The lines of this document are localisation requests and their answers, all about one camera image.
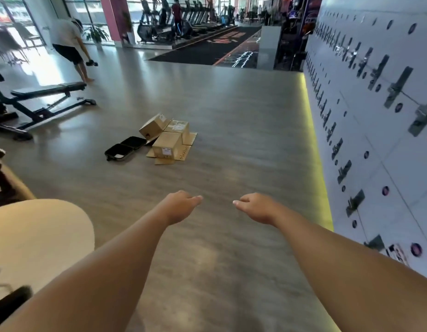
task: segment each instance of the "round table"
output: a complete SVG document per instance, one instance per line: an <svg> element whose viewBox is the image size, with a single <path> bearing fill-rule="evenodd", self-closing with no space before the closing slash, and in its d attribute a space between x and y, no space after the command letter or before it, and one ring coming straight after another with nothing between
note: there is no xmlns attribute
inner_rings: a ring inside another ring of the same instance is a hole
<svg viewBox="0 0 427 332"><path fill-rule="evenodd" d="M94 247L94 227L72 203L35 199L0 207L0 285L30 285L36 293ZM0 286L0 299L8 293Z"/></svg>

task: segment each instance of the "pink column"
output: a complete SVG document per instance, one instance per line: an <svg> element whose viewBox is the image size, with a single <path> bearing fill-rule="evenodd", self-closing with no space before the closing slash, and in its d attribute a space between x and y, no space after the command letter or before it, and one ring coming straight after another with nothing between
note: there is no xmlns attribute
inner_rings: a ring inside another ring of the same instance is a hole
<svg viewBox="0 0 427 332"><path fill-rule="evenodd" d="M127 0L101 0L101 6L112 40L122 42L122 36L128 32L124 13L130 17Z"/></svg>

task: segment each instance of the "wooden floor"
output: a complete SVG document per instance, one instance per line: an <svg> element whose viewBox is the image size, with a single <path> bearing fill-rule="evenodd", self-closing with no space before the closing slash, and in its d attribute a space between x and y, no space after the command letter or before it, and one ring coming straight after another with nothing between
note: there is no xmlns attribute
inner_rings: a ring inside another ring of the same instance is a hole
<svg viewBox="0 0 427 332"><path fill-rule="evenodd" d="M245 193L266 193L332 228L303 75L144 61L152 55L133 49L91 53L97 80L76 96L98 106L33 129L33 142L0 137L0 147L38 197L89 214L97 246L169 192L205 197L161 239L129 330L336 331L282 236L232 205ZM5 93L78 80L59 56L32 56L31 66L0 66ZM185 162L155 166L145 148L127 162L106 161L106 149L139 136L157 112L199 133Z"/></svg>

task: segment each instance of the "locker wall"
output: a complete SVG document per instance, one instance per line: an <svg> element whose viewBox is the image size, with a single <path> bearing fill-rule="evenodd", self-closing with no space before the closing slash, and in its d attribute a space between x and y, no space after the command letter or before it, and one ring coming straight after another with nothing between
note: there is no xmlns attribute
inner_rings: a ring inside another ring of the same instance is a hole
<svg viewBox="0 0 427 332"><path fill-rule="evenodd" d="M335 232L427 277L427 0L323 0L306 50Z"/></svg>

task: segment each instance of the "open black case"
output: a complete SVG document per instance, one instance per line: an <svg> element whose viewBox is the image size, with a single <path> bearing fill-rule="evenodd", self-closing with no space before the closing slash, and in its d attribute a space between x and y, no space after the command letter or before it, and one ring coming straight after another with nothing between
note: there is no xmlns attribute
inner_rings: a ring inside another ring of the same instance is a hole
<svg viewBox="0 0 427 332"><path fill-rule="evenodd" d="M128 155L132 154L134 150L137 150L146 144L147 140L131 136L121 143L113 145L108 150L105 151L107 161L123 161Z"/></svg>

